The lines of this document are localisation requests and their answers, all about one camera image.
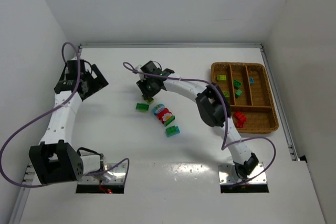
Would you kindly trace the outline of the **lime hollow lego brick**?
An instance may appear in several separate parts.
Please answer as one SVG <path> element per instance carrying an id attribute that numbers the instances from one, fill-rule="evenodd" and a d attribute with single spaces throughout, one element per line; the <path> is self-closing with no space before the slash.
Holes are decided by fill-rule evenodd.
<path id="1" fill-rule="evenodd" d="M 145 99 L 145 98 L 143 98 L 143 100 L 144 100 L 146 103 L 148 103 L 148 104 L 151 104 L 151 103 L 154 102 L 154 99 L 153 99 L 153 98 L 149 98 L 149 99 Z"/>

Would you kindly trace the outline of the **green long lego brick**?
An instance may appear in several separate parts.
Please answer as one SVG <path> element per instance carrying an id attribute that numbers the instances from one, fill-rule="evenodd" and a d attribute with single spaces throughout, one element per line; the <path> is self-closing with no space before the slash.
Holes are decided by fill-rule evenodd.
<path id="1" fill-rule="evenodd" d="M 137 103 L 135 109 L 141 112 L 146 112 L 149 110 L 149 105 L 145 103 Z"/>

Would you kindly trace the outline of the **green and blue lego stack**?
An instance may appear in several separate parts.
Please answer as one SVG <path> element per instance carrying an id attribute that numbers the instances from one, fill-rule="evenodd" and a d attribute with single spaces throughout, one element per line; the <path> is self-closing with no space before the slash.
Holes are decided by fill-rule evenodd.
<path id="1" fill-rule="evenodd" d="M 174 136 L 174 135 L 177 135 L 177 134 L 180 134 L 180 129 L 178 126 L 174 125 L 174 126 L 170 126 L 170 127 L 167 127 L 165 129 L 165 134 L 167 137 L 171 137 L 171 136 Z"/>

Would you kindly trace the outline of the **lime square lego brick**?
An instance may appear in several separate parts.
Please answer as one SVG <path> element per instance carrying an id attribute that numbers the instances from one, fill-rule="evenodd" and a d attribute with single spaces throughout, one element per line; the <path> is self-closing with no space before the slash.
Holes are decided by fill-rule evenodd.
<path id="1" fill-rule="evenodd" d="M 224 94 L 224 97 L 226 97 L 226 98 L 230 97 L 230 93 L 228 91 L 224 91 L 223 94 Z"/>

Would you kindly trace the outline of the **small red lego brick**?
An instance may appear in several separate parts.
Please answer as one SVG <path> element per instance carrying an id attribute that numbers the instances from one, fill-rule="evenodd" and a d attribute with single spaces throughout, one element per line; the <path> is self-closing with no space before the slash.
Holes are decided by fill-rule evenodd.
<path id="1" fill-rule="evenodd" d="M 243 123 L 245 123 L 246 120 L 247 120 L 246 116 L 245 116 L 241 111 L 237 111 L 237 112 L 235 112 L 235 113 L 234 113 L 234 116 L 235 116 L 235 118 L 236 118 L 237 120 L 239 120 L 239 121 L 241 121 L 241 122 L 243 122 Z"/>

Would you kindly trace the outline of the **red curved lego brick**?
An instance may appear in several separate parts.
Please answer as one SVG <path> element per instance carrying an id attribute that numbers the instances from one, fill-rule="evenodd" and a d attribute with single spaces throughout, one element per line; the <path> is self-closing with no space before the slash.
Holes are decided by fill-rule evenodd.
<path id="1" fill-rule="evenodd" d="M 244 122 L 242 122 L 242 121 L 237 121 L 237 122 L 236 122 L 236 127 L 237 127 L 237 128 L 240 128 L 240 129 L 243 128 L 243 127 L 244 127 Z"/>

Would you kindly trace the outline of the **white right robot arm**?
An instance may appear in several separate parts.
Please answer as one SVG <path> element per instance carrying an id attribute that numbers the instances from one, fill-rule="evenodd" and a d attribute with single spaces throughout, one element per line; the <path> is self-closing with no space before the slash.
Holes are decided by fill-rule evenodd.
<path id="1" fill-rule="evenodd" d="M 229 148 L 238 178 L 248 179 L 258 164 L 258 158 L 238 133 L 230 105 L 218 85 L 199 79 L 181 78 L 171 69 L 161 70 L 153 61 L 137 66 L 133 72 L 140 76 L 137 85 L 145 99 L 151 99 L 165 90 L 195 102 L 202 121 L 223 134 L 222 148 Z"/>

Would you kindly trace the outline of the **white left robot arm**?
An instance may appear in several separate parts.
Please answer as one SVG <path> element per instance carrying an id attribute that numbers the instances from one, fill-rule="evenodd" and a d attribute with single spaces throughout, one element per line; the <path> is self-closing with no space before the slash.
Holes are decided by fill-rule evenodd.
<path id="1" fill-rule="evenodd" d="M 82 176 L 103 170 L 103 155 L 81 155 L 71 139 L 77 111 L 82 102 L 108 85 L 96 65 L 85 68 L 85 60 L 69 60 L 55 91 L 55 111 L 38 145 L 29 149 L 29 158 L 43 185 L 79 181 Z"/>

